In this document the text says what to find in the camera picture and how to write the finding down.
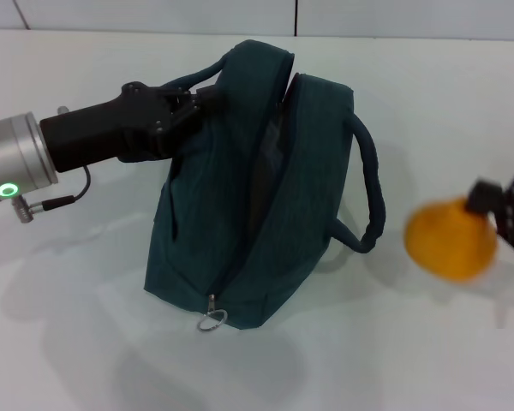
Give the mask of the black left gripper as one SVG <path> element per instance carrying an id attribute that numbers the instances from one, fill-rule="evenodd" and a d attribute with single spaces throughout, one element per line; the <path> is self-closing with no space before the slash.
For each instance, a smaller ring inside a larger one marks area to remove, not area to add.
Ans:
<path id="1" fill-rule="evenodd" d="M 39 126 L 56 170 L 66 172 L 110 158 L 157 156 L 157 148 L 179 148 L 200 128 L 201 112 L 221 110 L 225 101 L 216 86 L 161 92 L 132 82 L 109 102 L 46 118 Z"/>

